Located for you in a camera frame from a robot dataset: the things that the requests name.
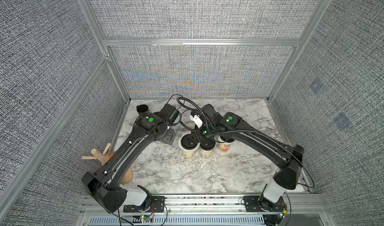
metal beam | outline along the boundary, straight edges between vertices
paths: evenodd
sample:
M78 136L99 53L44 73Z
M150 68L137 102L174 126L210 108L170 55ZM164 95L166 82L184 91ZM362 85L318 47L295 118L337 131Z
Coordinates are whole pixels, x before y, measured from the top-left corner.
M107 53L107 48L103 45L103 34L101 33L100 26L96 20L96 17L93 13L91 5L88 0L77 0L79 2L80 8L83 11L83 14L93 32L96 42L100 47L100 50L103 54Z
M307 29L305 30L303 36L301 37L300 45L299 47L293 52L290 59L288 60L287 64L285 65L284 69L281 71L280 76L277 78L276 82L274 83L268 97L268 101L272 102L275 98L276 94L280 90L282 84L284 83L285 79L288 77L288 74L291 72L293 66L295 65L296 61L300 57L302 51L304 50L307 42L312 36L312 33L314 32L314 29L320 22L321 18L323 17L325 11L327 10L329 4L332 0L320 0L318 7L309 22Z
M297 39L103 39L106 46L153 45L153 46L187 46L187 45L240 45L240 46L299 46Z
M118 68L118 66L117 66L117 64L113 58L111 51L109 50L109 47L106 47L106 52L108 55L108 62L107 63L108 63L109 69L111 70L111 74L113 76L113 79L115 80L115 83L118 86L123 99L129 103L129 101L131 99L130 99L129 94L128 94L127 86L124 83L124 79L122 79L122 76L120 74L120 70L119 70L119 68Z
M129 102L126 103L125 106L124 106L124 109L122 111L122 114L121 114L121 117L120 117L120 120L119 120L118 127L116 128L115 135L113 136L112 145L109 148L108 153L112 153L114 151L114 148L116 146L116 142L118 141L118 138L119 138L119 134L120 134L120 130L121 130L122 124L124 123L124 119L125 119L125 116L126 116L127 111L128 111L128 107L129 107Z
M115 83L120 90L121 96L123 97L125 102L129 102L129 94L128 94L127 87L125 86L125 83L120 75L119 68L116 65L115 60L113 59L113 55L109 51L108 47L103 43L103 33L93 13L91 5L89 4L89 0L78 0L78 2L80 4L81 10L84 13L85 18L87 19L89 27L91 28L93 35L95 36L95 39L100 47L101 52L104 55L108 55L110 59L108 61L108 66L115 80Z
M61 111L60 115L56 118L55 122L51 125L47 132L45 132L36 148L32 151L31 155L26 159L19 171L13 177L12 181L3 191L2 197L0 198L0 223L7 216L8 211L12 208L20 193L31 179L34 172L43 161L45 155L48 153L62 129L65 127L68 120L80 104L84 95L88 92L94 80L99 75L103 65L106 63L106 58L107 56L103 56L99 60L96 67L94 67L77 92L72 96L65 108Z

orange object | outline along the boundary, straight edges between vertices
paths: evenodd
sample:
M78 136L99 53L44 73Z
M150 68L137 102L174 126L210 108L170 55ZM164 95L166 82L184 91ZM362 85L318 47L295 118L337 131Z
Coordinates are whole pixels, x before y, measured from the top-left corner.
M114 153L106 154L106 152L110 147L111 147L111 144L108 143L107 147L105 147L104 149L104 153L94 148L93 150L91 150L91 154L93 156L83 156L82 159L85 159L85 160L97 159L101 162L101 165L104 165L114 155ZM121 183L122 184L128 183L132 179L133 179L132 168L129 168L128 171L125 173L124 177L122 178Z

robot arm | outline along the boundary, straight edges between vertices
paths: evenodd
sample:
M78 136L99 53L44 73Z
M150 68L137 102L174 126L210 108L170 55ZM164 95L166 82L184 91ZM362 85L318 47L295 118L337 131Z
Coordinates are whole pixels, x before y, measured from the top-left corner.
M89 194L110 213L116 211L126 200L127 193L130 193L120 183L139 154L155 140L172 144L175 137L170 125L179 111L174 106L165 104L160 112L151 113L146 105L140 105L137 112L139 117L126 141L96 172L87 172L81 179ZM151 194L146 189L139 186L131 194L141 197L131 201L141 202L139 205L136 203L141 209L149 206Z
M185 108L191 109L180 103L180 99L192 102L190 99L178 98L177 101ZM259 198L262 208L270 209L274 203L281 200L281 195L286 190L295 189L301 170L304 152L302 147L291 147L277 142L234 113L229 112L222 117L210 104L202 108L195 106L198 110L192 109L190 116L196 123L194 133L191 134L195 142L212 144L215 143L216 135L220 135L221 139L227 142L238 140L262 153L279 167ZM174 125L177 117L180 117L179 122L181 121L181 114L170 104L165 104L157 113L149 112L146 105L138 107L141 107L137 108L139 117L127 140L105 165L93 174L87 172L82 178L89 194L109 212L116 211L124 203L127 190L120 186L120 182L138 155L155 140L172 145L175 133L170 126ZM140 207L145 210L150 203L151 194L142 189L146 194L136 201L141 202Z
M238 140L262 153L270 159L279 169L268 183L259 199L260 205L268 209L280 200L286 190L294 190L301 171L301 161L304 148L300 145L291 147L278 142L266 134L256 130L240 116L228 112L223 117L215 111L212 105L207 104L201 108L210 124L202 125L202 130L192 134L197 142L210 143L212 135L220 135L226 142ZM192 112L191 118L197 125L201 125L204 117Z

plastic cup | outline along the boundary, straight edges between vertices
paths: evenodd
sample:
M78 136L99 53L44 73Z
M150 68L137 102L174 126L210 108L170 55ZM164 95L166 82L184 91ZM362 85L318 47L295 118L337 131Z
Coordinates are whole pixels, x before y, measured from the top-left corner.
M199 154L202 158L209 158L212 154L212 151L216 145L216 142L212 140L212 142L206 141L200 143Z
M218 149L221 151L221 152L227 152L228 149L229 149L229 146L233 143L233 142L224 142L224 140L219 136L218 137L218 140L220 142L223 142L223 143L219 143L218 144Z
M195 150L199 147L199 143L193 143L190 137L190 133L185 133L179 139L179 147L181 148L183 157L185 159L191 159L194 155Z
M194 154L195 151L182 150L182 152L183 152L183 157L184 157L185 159L190 159L190 158L193 157L193 154Z
M212 151L213 151L213 149L211 149L211 150L204 150L204 149L200 148L200 156L202 158L209 158L209 156L211 156L211 154L212 154Z

wire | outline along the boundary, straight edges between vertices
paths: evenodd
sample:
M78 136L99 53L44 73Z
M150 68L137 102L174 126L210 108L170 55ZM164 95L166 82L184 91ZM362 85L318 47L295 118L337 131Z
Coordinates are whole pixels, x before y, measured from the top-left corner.
M288 195L287 195L287 194L285 194L285 195L287 196L288 201L289 201L289 218L288 218L288 222L287 222L287 224L285 225L285 226L287 226L287 225L289 224L289 221L290 221L291 216L292 216L292 207L291 207L291 201L290 201Z
M183 106L184 108L186 108L186 109L190 109L190 110L192 110L192 111L195 111L195 109L194 108L190 108L190 107L188 107L188 106L186 106L184 103L181 103L180 102L180 100L181 99L183 99L184 100L184 103L185 103L185 101L187 101L187 102L189 102L189 103L191 103L195 108L197 108L200 112L201 112L201 114L204 116L204 126L206 127L206 129L207 129L207 131L208 131L208 133L210 133L210 134L214 134L214 133L212 133L211 131L210 131L210 129L209 129L209 126L208 126L208 118L207 118L207 116L205 115L205 113L204 113L204 111L195 103L195 102L193 102L192 100L190 100L190 99L187 99L187 98L184 98L184 97L182 97L182 98L177 98L176 100L177 100L177 102L181 105L181 106Z
M167 221L167 218L168 218L168 209L167 209L167 207L166 207L166 210L167 210L166 220L164 220L164 222L160 226L163 226L166 223L166 221Z
M132 225L132 226L134 226L131 222L129 222L127 219L125 219L125 218L123 218L123 217L120 217L120 216L118 216L118 215L116 215L116 214L114 214L114 213L112 213L111 211L109 211L102 203L101 203L101 201L100 201L100 199L99 199L99 194L98 194L98 189L101 187L101 183L99 182L99 185L96 187L96 199L97 199L97 201L99 202L99 204L105 209L105 211L107 211L108 213L110 213L110 214L113 214L114 216L116 216L116 217L118 217L119 219L122 219L122 220L124 220L124 221L126 221L127 223L129 223L130 225Z
M215 140L216 142L218 142L218 143L225 143L225 142L220 142L220 141L216 140L216 138L214 138L214 140Z
M306 186L306 187L308 187L308 188L313 188L313 187L311 187L311 186L308 186L308 185L306 185L306 184L303 184L303 183L297 183L297 184L300 184L300 185Z
M118 209L118 214L119 214L119 217L120 217L120 210ZM119 218L119 223L120 223L120 226L121 226L121 219Z
M183 95L180 95L180 94L172 94L172 95L170 96L170 98L168 99L168 101L166 102L166 104L168 104L168 102L170 101L170 99L171 99L173 96L175 96L175 95L177 95L177 96L181 96L181 97L184 98Z
M297 162L299 162L299 163L301 164L301 166L302 166L302 167L304 168L304 170L307 172L308 176L310 177L310 179L311 179L311 181L312 181L313 186L304 185L304 184L302 184L302 183L298 183L298 184L300 184L300 185L304 185L304 186L309 187L309 188L314 188L314 180L312 179L310 173L309 173L308 170L305 168L305 166L303 165L303 163L300 162L300 160L298 160L298 159L296 158L296 156L293 155L293 153L291 153L291 152L289 152L289 153L296 159Z

